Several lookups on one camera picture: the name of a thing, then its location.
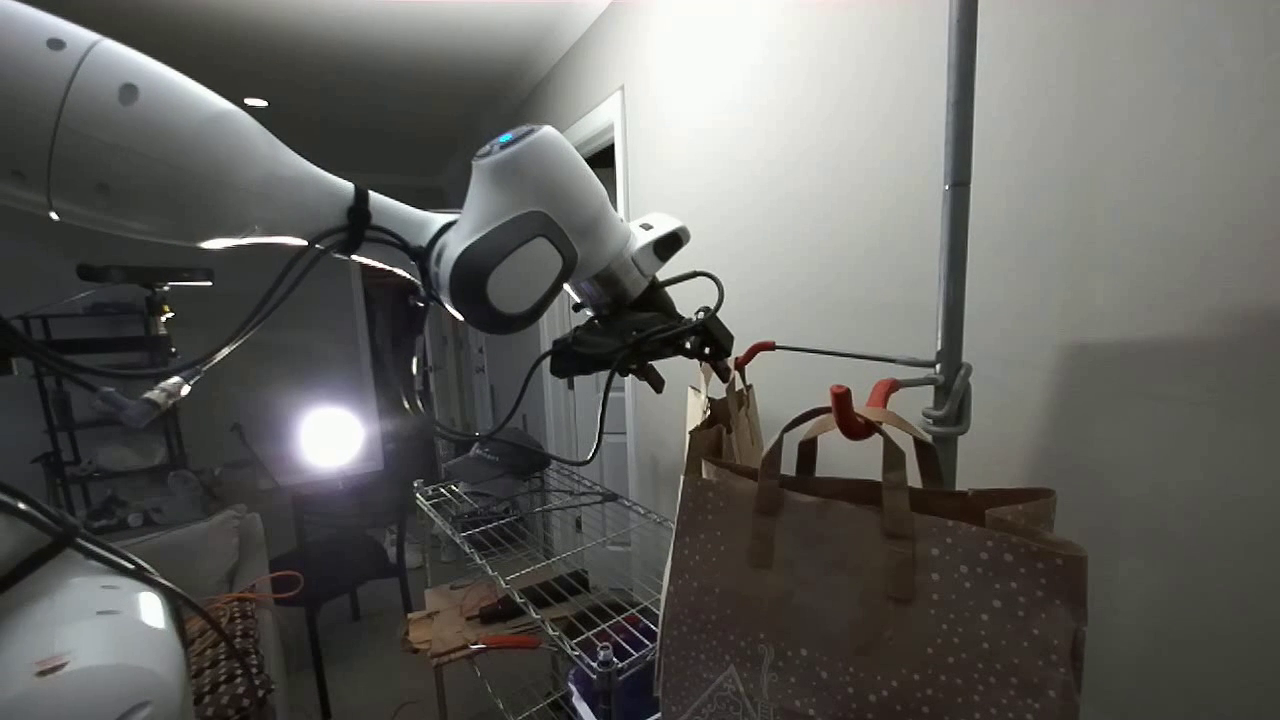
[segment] vertical pipe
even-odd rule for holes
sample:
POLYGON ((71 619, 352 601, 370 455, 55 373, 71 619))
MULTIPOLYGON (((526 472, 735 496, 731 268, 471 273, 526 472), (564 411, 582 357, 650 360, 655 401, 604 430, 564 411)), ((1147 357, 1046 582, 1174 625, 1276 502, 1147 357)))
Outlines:
MULTIPOLYGON (((945 407, 966 367, 966 281, 969 281, 969 188, 974 188, 974 89, 977 89, 977 16, 982 0, 952 0, 949 27, 949 165, 945 165, 945 325, 938 340, 940 387, 932 407, 945 407)), ((940 438, 945 484, 955 484, 962 444, 940 438)))

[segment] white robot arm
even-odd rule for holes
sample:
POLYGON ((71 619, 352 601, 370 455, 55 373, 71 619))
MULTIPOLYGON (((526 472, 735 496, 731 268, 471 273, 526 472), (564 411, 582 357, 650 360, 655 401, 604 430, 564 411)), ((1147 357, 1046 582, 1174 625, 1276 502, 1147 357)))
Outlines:
POLYGON ((568 287, 595 317, 627 312, 688 241, 625 223, 554 129, 478 152, 460 218, 421 211, 322 171, 250 112, 109 36, 0 3, 0 201, 114 235, 235 244, 322 235, 357 211, 416 254, 463 325, 515 333, 568 287))

